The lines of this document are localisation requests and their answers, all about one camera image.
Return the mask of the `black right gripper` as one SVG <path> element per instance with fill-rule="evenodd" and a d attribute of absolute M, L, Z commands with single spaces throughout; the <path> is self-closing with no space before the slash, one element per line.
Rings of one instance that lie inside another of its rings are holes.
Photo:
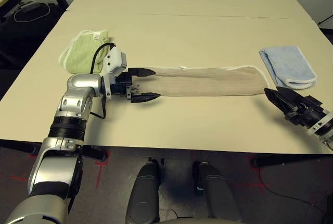
<path fill-rule="evenodd" d="M 267 99 L 285 114 L 294 125 L 310 128 L 327 115 L 321 102 L 312 96 L 303 97 L 293 89 L 278 86 L 277 90 L 265 88 Z"/>

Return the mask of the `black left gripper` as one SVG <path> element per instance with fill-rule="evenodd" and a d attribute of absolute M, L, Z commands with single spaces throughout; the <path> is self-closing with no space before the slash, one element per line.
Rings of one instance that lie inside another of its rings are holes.
<path fill-rule="evenodd" d="M 131 103 L 144 103 L 157 99 L 160 97 L 158 93 L 146 92 L 139 94 L 138 88 L 133 87 L 132 82 L 132 76 L 147 77 L 155 74 L 153 70 L 147 68 L 129 68 L 128 72 L 122 72 L 115 77 L 114 82 L 111 84 L 111 94 L 124 96 Z"/>

